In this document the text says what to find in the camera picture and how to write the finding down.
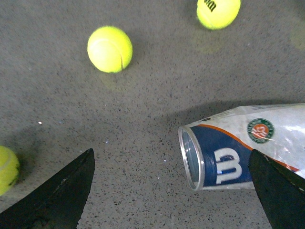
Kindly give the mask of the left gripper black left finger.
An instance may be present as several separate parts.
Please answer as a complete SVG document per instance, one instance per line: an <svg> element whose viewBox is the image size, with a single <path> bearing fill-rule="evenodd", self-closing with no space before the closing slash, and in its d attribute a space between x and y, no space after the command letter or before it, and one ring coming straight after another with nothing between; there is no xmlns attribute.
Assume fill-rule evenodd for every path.
<svg viewBox="0 0 305 229"><path fill-rule="evenodd" d="M91 191L94 150L88 149L26 197L1 212L2 229L75 229Z"/></svg>

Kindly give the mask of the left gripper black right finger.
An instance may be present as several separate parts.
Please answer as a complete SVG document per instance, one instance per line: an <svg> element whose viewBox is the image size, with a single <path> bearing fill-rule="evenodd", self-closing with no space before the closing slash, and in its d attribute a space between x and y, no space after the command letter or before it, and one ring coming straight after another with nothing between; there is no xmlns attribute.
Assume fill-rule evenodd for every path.
<svg viewBox="0 0 305 229"><path fill-rule="evenodd" d="M305 227L305 179L254 149L249 164L257 196L274 229Z"/></svg>

